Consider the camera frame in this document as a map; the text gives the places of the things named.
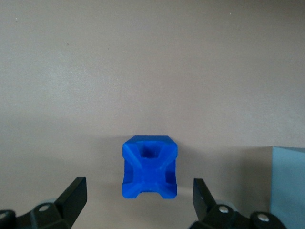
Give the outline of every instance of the beige wall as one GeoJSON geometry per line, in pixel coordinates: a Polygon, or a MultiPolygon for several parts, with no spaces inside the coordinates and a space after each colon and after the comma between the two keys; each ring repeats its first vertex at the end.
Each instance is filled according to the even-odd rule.
{"type": "Polygon", "coordinates": [[[302,1],[0,1],[0,209],[86,176],[74,229],[186,229],[194,177],[268,210],[268,146],[305,146],[302,1]],[[121,196],[122,144],[169,135],[178,196],[121,196]]]}

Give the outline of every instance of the cube's top face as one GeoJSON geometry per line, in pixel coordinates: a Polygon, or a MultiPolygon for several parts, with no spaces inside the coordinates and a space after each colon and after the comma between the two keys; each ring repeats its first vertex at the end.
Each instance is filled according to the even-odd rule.
{"type": "Polygon", "coordinates": [[[158,159],[166,154],[167,157],[177,158],[177,144],[169,136],[136,135],[123,145],[123,157],[134,154],[139,160],[158,159]]]}
{"type": "Polygon", "coordinates": [[[123,144],[125,175],[122,194],[136,198],[141,192],[177,195],[175,160],[178,146],[169,136],[134,136],[123,144]]]}

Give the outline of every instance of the blue 3d-printed block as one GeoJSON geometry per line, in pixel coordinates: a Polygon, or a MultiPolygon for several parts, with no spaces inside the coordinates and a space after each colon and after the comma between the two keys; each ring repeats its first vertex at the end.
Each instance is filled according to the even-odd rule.
{"type": "Polygon", "coordinates": [[[288,229],[305,228],[305,148],[273,147],[270,211],[288,229]]]}
{"type": "Polygon", "coordinates": [[[178,146],[169,136],[129,139],[123,144],[123,196],[137,198],[141,192],[157,192],[162,198],[175,198],[177,156],[178,146]]]}

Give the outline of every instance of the light blue box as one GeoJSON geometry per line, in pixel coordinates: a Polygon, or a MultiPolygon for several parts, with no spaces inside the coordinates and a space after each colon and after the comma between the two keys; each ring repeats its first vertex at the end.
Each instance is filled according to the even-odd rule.
{"type": "Polygon", "coordinates": [[[270,211],[288,229],[305,229],[305,148],[273,147],[270,211]]]}

